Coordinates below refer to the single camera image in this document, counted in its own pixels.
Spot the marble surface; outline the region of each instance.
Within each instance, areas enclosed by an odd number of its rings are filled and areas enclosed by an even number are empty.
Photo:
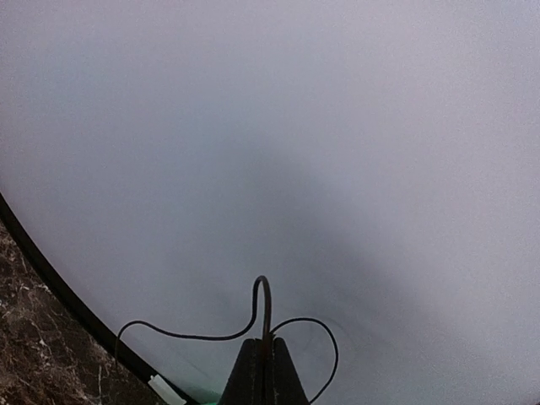
[[[160,404],[69,315],[0,222],[0,405]]]

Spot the black wire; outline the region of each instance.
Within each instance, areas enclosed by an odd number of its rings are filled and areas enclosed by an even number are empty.
[[[308,317],[300,317],[300,318],[291,318],[287,321],[283,321],[281,322],[279,325],[277,325],[274,329],[272,329],[272,331],[270,331],[270,333],[273,335],[278,329],[281,329],[282,327],[288,325],[289,323],[294,323],[294,322],[313,322],[313,323],[316,323],[317,325],[320,325],[321,327],[324,328],[325,331],[327,331],[328,333],[328,336],[330,337],[330,339],[332,340],[332,345],[334,347],[334,367],[332,369],[332,373],[330,374],[330,378],[328,378],[328,381],[327,383],[322,386],[321,390],[310,400],[310,403],[313,403],[315,402],[321,395],[322,393],[328,388],[328,386],[332,383],[334,377],[336,376],[336,371],[338,371],[338,363],[339,363],[339,347],[338,347],[338,342],[336,341],[336,338],[334,337],[334,334],[332,333],[332,331],[330,330],[330,328],[323,322],[323,321],[319,321],[318,319],[316,318],[308,318]]]
[[[171,338],[188,339],[188,340],[203,340],[206,342],[225,342],[228,340],[233,340],[233,339],[237,339],[244,336],[253,327],[253,325],[255,324],[255,320],[257,318],[257,297],[258,297],[260,284],[262,284],[262,288],[264,290],[264,320],[262,323],[262,348],[264,350],[263,351],[264,354],[270,353],[270,348],[268,347],[268,345],[272,343],[272,335],[270,332],[270,326],[272,323],[272,296],[270,294],[270,284],[268,283],[267,278],[264,276],[259,276],[256,278],[255,283],[253,284],[251,319],[249,323],[247,324],[247,326],[241,331],[237,333],[233,333],[232,335],[226,335],[226,336],[185,335],[181,333],[166,331],[165,329],[161,329],[160,327],[157,327],[151,324],[150,322],[140,321],[140,320],[130,321],[126,325],[121,327],[120,331],[118,332],[118,335],[116,336],[116,342],[115,342],[116,371],[118,371],[118,349],[120,346],[122,334],[129,327],[132,327],[134,325],[143,325],[144,327],[149,327],[150,329],[153,329],[156,332],[159,332]]]

